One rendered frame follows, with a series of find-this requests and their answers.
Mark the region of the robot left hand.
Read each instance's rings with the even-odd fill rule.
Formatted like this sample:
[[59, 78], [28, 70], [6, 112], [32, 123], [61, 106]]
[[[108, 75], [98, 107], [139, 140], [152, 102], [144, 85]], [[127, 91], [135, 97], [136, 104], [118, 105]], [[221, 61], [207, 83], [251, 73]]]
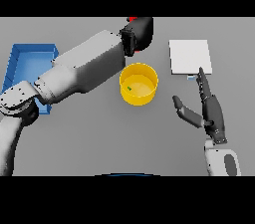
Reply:
[[153, 18], [137, 17], [120, 30], [125, 55], [132, 57], [135, 52], [147, 48], [153, 35]]

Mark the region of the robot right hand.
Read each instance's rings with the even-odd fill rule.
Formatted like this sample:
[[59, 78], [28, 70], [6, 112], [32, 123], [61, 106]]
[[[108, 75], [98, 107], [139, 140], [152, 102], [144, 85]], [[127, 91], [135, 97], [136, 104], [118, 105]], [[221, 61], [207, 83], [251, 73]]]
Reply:
[[227, 138], [225, 134], [223, 111], [216, 95], [210, 90], [202, 68], [199, 68], [196, 81], [202, 104], [202, 114], [186, 107], [178, 96], [173, 96], [172, 100], [176, 113], [181, 119], [196, 128], [203, 127], [205, 133], [210, 136], [215, 144], [224, 144], [227, 142]]

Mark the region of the yellow bowl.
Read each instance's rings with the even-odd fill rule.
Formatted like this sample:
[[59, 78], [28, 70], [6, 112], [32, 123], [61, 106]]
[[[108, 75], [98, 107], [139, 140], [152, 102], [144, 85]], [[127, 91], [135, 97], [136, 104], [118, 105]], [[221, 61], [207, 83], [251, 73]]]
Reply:
[[120, 74], [120, 93], [128, 104], [141, 107], [152, 101], [157, 91], [155, 69], [145, 63], [126, 66]]

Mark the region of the pale square measuring scale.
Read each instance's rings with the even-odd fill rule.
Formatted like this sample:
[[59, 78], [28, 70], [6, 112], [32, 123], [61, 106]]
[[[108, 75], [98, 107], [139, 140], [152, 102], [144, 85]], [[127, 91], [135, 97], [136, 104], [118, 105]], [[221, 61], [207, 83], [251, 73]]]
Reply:
[[199, 68], [212, 74], [209, 46], [206, 40], [169, 40], [170, 68], [173, 75], [195, 76]]

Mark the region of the blue tray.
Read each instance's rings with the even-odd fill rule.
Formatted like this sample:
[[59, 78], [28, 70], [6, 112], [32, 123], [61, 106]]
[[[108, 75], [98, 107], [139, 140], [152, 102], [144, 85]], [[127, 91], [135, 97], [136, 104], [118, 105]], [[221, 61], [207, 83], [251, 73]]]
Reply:
[[55, 44], [14, 44], [0, 95], [0, 112], [34, 120], [49, 114], [54, 96], [48, 88], [56, 74]]

